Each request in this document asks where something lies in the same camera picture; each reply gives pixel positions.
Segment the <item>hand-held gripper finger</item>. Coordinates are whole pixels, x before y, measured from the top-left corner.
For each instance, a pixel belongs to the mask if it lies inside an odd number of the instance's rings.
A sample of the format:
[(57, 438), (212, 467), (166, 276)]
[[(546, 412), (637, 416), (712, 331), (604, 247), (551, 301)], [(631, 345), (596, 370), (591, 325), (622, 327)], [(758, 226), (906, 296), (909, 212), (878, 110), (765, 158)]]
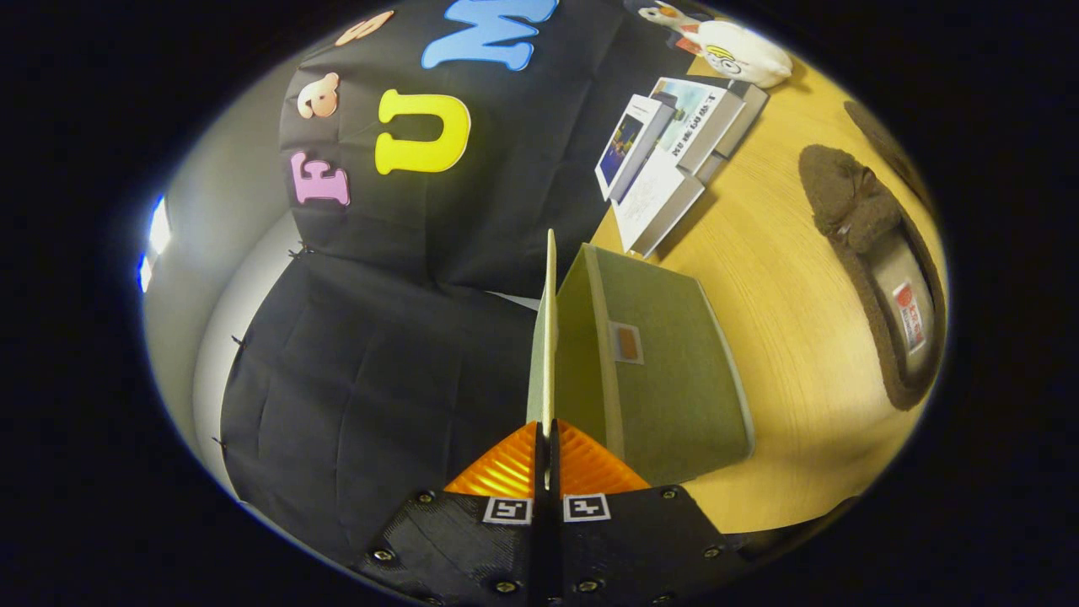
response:
[(501, 439), (443, 488), (420, 488), (363, 548), (354, 570), (416, 606), (532, 606), (545, 556), (543, 424)]
[(652, 486), (569, 422), (556, 420), (552, 445), (566, 606), (683, 606), (747, 572), (686, 488)]

